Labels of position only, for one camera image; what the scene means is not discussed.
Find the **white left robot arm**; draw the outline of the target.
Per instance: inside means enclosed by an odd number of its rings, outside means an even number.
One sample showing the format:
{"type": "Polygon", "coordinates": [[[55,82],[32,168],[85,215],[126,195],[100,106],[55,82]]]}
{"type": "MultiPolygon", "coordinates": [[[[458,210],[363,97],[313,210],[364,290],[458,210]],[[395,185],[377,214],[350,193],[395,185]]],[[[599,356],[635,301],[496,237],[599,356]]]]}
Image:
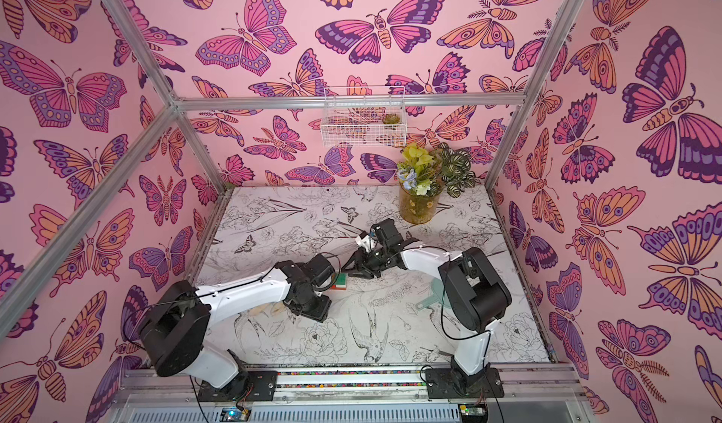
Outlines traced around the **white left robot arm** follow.
{"type": "Polygon", "coordinates": [[[206,340],[218,323],[258,306],[281,303],[296,316],[321,323],[338,271],[318,254],[310,261],[280,261],[265,273],[214,286],[173,284],[149,307],[137,327],[141,346],[158,377],[188,376],[212,392],[242,398],[251,388],[244,362],[206,340]]]}

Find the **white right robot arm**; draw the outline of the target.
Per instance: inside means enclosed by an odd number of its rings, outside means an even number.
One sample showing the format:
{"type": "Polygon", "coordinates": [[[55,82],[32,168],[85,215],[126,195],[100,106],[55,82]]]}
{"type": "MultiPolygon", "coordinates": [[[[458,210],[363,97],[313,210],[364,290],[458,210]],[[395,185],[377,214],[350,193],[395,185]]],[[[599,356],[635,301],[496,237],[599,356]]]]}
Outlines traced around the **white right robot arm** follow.
{"type": "Polygon", "coordinates": [[[484,252],[475,246],[449,251],[415,237],[405,238],[391,218],[361,232],[355,241],[357,249],[341,267],[348,276],[375,279],[388,269],[400,268],[441,281],[440,302],[450,305],[460,334],[445,334],[457,343],[449,367],[425,368],[422,381],[436,389],[449,387],[462,397],[491,392],[488,350],[513,297],[484,252]]]}

